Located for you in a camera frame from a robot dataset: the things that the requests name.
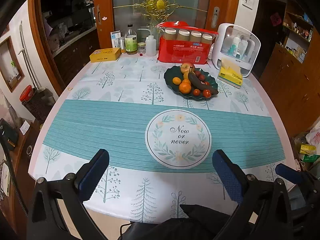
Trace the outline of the red apple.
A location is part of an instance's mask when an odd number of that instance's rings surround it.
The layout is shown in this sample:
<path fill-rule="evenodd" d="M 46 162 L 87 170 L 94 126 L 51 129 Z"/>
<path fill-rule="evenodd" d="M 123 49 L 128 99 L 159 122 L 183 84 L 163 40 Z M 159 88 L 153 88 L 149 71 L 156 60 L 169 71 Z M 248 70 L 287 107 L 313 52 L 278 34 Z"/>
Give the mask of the red apple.
<path fill-rule="evenodd" d="M 181 64 L 180 71 L 181 71 L 182 74 L 185 74 L 187 72 L 194 72 L 195 71 L 195 66 L 191 62 L 185 62 L 185 63 Z"/>

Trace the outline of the white clear storage box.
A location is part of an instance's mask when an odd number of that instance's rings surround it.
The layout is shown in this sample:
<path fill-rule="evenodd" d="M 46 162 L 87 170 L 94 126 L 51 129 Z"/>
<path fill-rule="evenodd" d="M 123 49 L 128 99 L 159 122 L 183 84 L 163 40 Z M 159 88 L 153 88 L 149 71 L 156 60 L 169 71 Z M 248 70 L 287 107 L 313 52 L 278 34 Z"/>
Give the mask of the white clear storage box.
<path fill-rule="evenodd" d="M 212 63 L 216 69 L 222 67 L 223 60 L 229 60 L 240 67 L 243 77 L 251 73 L 261 42 L 249 30 L 231 23 L 219 25 L 219 33 L 212 51 Z"/>

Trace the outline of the yellow tissue pack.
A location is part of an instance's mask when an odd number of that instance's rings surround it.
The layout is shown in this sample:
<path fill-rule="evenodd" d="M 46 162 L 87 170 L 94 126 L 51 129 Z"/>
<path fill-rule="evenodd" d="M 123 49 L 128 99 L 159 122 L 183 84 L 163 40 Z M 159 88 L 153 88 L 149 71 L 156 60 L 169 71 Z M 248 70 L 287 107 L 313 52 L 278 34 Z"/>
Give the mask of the yellow tissue pack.
<path fill-rule="evenodd" d="M 220 72 L 217 78 L 238 89 L 240 89 L 243 84 L 243 77 L 240 72 L 240 67 L 225 58 L 221 60 Z"/>

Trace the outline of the white blue medicine box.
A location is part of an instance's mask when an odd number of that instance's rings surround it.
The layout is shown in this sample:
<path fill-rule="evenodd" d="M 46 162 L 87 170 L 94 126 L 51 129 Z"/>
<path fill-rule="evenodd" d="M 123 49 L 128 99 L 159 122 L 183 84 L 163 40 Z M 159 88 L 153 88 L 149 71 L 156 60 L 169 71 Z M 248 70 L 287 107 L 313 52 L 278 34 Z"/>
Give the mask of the white blue medicine box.
<path fill-rule="evenodd" d="M 121 38 L 121 31 L 112 31 L 111 34 L 111 43 L 113 48 L 119 48 L 119 39 Z"/>

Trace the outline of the large orange tangerine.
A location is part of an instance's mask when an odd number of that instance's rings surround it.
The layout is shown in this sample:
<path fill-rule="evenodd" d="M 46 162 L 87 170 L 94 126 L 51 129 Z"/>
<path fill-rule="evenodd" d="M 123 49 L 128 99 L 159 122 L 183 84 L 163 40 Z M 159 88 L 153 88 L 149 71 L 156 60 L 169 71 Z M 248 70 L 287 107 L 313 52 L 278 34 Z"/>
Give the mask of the large orange tangerine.
<path fill-rule="evenodd" d="M 191 92 L 192 86 L 188 82 L 182 82 L 180 83 L 178 88 L 182 94 L 189 94 Z"/>

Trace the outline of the metal can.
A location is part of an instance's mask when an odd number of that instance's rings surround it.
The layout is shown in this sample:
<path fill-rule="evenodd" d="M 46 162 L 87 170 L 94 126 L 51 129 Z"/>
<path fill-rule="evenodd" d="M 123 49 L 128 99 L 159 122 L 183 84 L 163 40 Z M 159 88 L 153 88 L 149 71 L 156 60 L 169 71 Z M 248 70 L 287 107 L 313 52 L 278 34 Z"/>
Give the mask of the metal can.
<path fill-rule="evenodd" d="M 125 37 L 120 37 L 119 38 L 119 48 L 120 48 L 120 53 L 125 54 L 126 53 L 126 47 L 125 47 Z"/>

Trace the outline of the green label glass bottle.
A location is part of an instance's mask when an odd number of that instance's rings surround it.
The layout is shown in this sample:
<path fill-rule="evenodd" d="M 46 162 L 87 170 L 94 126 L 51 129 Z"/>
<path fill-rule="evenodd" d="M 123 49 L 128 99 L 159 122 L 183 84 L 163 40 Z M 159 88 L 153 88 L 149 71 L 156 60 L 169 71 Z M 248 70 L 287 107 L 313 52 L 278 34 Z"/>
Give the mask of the green label glass bottle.
<path fill-rule="evenodd" d="M 138 51 L 137 34 L 133 30 L 133 25 L 127 25 L 127 31 L 125 33 L 125 50 L 128 55 L 136 54 Z"/>

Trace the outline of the red paper cup pack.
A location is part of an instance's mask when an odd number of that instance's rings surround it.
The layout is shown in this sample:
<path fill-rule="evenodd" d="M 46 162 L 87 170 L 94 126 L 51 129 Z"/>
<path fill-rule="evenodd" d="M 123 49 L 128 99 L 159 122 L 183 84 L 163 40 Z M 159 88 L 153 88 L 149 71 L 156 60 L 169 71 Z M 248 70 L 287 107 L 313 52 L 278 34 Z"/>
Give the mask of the red paper cup pack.
<path fill-rule="evenodd" d="M 158 60 L 165 63 L 205 64 L 212 44 L 218 38 L 216 31 L 189 26 L 186 22 L 162 22 L 159 30 Z"/>

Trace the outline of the red bucket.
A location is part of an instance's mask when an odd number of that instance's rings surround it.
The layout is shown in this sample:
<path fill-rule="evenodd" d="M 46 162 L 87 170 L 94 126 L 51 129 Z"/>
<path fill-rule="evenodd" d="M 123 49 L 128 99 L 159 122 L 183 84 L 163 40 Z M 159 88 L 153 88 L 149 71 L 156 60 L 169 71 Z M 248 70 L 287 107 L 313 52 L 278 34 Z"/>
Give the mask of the red bucket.
<path fill-rule="evenodd" d="M 31 85 L 28 85 L 28 86 L 23 90 L 23 92 L 21 93 L 21 95 L 20 95 L 20 97 L 19 97 L 20 102 L 27 102 L 27 101 L 29 101 L 29 100 L 33 97 L 33 94 L 34 94 L 33 87 L 32 87 Z"/>

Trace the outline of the wrinkled red jujube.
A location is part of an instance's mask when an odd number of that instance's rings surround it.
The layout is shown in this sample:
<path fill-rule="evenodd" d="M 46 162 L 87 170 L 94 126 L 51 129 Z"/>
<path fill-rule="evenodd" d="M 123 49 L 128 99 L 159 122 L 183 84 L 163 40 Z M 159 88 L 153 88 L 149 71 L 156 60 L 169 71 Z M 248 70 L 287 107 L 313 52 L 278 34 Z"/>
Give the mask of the wrinkled red jujube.
<path fill-rule="evenodd" d="M 195 75 L 196 75 L 197 77 L 199 77 L 199 76 L 201 75 L 201 72 L 198 71 L 198 70 L 196 70 L 196 71 L 195 71 Z"/>
<path fill-rule="evenodd" d="M 199 76 L 199 80 L 205 81 L 205 76 L 201 74 L 201 75 Z"/>

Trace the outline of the small glass jar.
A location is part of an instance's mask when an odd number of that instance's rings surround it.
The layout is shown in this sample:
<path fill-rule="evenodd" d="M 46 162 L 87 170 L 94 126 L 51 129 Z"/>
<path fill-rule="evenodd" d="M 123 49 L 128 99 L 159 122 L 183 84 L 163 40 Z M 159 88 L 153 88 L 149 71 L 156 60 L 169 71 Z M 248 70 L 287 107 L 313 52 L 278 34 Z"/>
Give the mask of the small glass jar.
<path fill-rule="evenodd" d="M 137 43 L 137 49 L 138 49 L 139 54 L 145 54 L 146 53 L 146 43 L 145 42 Z"/>

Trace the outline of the glass door with gold ornament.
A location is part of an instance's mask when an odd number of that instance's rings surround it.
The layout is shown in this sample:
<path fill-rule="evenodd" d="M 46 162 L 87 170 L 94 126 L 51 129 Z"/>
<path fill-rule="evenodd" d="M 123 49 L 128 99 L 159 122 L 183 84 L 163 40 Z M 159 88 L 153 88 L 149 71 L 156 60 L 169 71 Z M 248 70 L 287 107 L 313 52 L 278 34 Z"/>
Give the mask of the glass door with gold ornament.
<path fill-rule="evenodd" d="M 185 21 L 216 31 L 221 23 L 234 23 L 239 0 L 94 0 L 101 48 L 112 46 L 111 32 L 153 28 L 164 21 Z"/>

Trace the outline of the yellow tin box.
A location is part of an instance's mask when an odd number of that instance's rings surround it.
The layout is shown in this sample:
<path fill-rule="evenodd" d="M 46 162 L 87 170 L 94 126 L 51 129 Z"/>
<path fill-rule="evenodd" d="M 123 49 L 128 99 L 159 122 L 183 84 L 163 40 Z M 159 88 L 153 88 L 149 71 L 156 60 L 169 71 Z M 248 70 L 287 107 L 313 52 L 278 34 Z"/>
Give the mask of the yellow tin box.
<path fill-rule="evenodd" d="M 120 57 L 120 48 L 106 48 L 95 50 L 90 56 L 92 63 L 116 61 Z"/>

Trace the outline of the patterned tablecloth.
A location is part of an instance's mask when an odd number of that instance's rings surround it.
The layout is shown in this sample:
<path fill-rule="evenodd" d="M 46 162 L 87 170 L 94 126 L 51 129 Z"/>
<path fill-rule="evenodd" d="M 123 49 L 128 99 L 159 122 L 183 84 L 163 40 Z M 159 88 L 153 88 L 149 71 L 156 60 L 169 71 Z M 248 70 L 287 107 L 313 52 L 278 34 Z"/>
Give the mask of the patterned tablecloth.
<path fill-rule="evenodd" d="M 48 116 L 29 174 L 58 180 L 100 150 L 110 164 L 86 206 L 144 223 L 181 218 L 183 204 L 232 213 L 212 165 L 221 149 L 258 179 L 274 181 L 287 161 L 280 136 L 251 81 L 242 89 L 219 83 L 219 93 L 195 101 L 175 94 L 154 57 L 122 56 L 88 64 Z"/>

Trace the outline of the yellow orange tangerine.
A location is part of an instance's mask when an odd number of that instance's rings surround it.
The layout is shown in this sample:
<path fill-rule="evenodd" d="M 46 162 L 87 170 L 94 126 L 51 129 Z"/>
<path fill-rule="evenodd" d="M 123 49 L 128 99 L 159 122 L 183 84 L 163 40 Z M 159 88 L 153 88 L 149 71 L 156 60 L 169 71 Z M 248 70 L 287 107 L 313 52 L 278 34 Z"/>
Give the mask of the yellow orange tangerine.
<path fill-rule="evenodd" d="M 189 71 L 185 72 L 185 73 L 183 74 L 183 78 L 184 78 L 184 79 L 189 79 L 189 78 L 188 78 L 189 73 L 190 73 Z"/>

